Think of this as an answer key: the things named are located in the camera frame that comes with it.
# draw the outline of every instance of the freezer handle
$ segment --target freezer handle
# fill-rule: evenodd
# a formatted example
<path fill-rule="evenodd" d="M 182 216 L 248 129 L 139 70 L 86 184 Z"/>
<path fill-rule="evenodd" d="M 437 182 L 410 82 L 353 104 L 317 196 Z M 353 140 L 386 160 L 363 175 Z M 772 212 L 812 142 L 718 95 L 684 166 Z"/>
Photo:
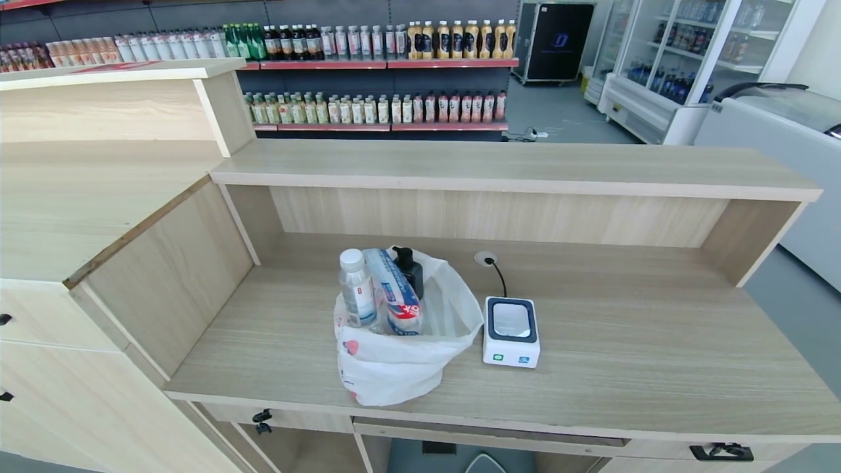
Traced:
<path fill-rule="evenodd" d="M 743 90 L 749 88 L 775 88 L 779 90 L 785 89 L 797 89 L 797 90 L 807 90 L 809 86 L 803 84 L 786 84 L 781 82 L 742 82 L 740 84 L 736 84 L 734 86 L 728 87 L 724 89 L 723 92 L 719 93 L 716 98 L 715 102 L 721 102 L 725 98 L 730 98 L 737 93 L 742 92 Z"/>
<path fill-rule="evenodd" d="M 841 140 L 841 123 L 835 125 L 829 130 L 824 131 L 823 134 L 830 135 L 832 138 L 838 138 L 839 140 Z"/>

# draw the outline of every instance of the blue and white package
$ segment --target blue and white package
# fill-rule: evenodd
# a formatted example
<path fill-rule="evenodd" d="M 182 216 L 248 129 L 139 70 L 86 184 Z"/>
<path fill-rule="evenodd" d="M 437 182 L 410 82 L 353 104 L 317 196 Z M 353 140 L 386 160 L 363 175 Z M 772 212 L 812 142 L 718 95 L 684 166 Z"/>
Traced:
<path fill-rule="evenodd" d="M 369 248 L 362 250 L 362 254 L 365 255 L 368 271 L 383 289 L 391 329 L 397 335 L 420 335 L 421 302 L 389 252 L 381 248 Z"/>

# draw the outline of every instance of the display fridge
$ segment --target display fridge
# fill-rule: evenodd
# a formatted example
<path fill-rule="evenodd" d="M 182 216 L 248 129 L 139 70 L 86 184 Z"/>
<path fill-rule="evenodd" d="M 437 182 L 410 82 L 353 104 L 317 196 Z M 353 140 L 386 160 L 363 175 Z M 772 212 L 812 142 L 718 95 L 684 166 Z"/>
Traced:
<path fill-rule="evenodd" d="M 619 51 L 624 44 L 627 26 L 631 23 L 631 15 L 637 0 L 613 0 L 611 11 L 607 15 L 605 30 L 601 34 L 599 49 L 595 53 L 593 73 L 584 90 L 584 98 L 593 105 L 599 104 L 601 91 L 605 86 L 607 74 L 613 72 Z"/>
<path fill-rule="evenodd" d="M 598 109 L 648 144 L 687 145 L 716 92 L 784 82 L 825 0 L 637 0 Z"/>
<path fill-rule="evenodd" d="M 795 84 L 732 87 L 716 97 L 695 145 L 756 148 L 823 189 L 780 244 L 841 291 L 841 101 Z"/>

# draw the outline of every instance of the black cable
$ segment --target black cable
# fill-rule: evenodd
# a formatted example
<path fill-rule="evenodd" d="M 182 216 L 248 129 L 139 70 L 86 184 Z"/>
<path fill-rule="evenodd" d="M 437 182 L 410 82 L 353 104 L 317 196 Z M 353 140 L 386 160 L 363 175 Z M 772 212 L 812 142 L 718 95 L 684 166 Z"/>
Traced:
<path fill-rule="evenodd" d="M 500 281 L 502 281 L 502 296 L 503 297 L 508 297 L 508 287 L 505 286 L 505 278 L 502 277 L 502 272 L 500 271 L 500 267 L 496 265 L 496 261 L 494 261 L 493 258 L 485 258 L 484 261 L 487 264 L 490 264 L 491 266 L 493 266 L 494 269 L 496 269 L 496 273 L 500 276 Z"/>
<path fill-rule="evenodd" d="M 520 143 L 533 143 L 537 140 L 537 138 L 532 138 L 532 135 L 536 135 L 537 130 L 534 129 L 533 126 L 526 128 L 526 133 L 505 133 L 503 137 L 508 141 L 519 141 Z"/>

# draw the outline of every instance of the bottle cap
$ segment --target bottle cap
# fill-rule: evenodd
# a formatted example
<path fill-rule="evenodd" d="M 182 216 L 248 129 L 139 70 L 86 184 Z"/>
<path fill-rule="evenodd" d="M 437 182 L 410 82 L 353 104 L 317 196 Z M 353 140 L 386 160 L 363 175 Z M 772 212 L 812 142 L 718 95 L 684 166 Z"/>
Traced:
<path fill-rule="evenodd" d="M 339 265 L 347 272 L 355 272 L 365 267 L 365 257 L 362 251 L 349 248 L 339 255 Z"/>
<path fill-rule="evenodd" d="M 397 261 L 395 263 L 398 268 L 404 271 L 412 269 L 412 265 L 415 264 L 415 257 L 412 256 L 411 248 L 391 247 L 391 249 L 397 253 Z"/>

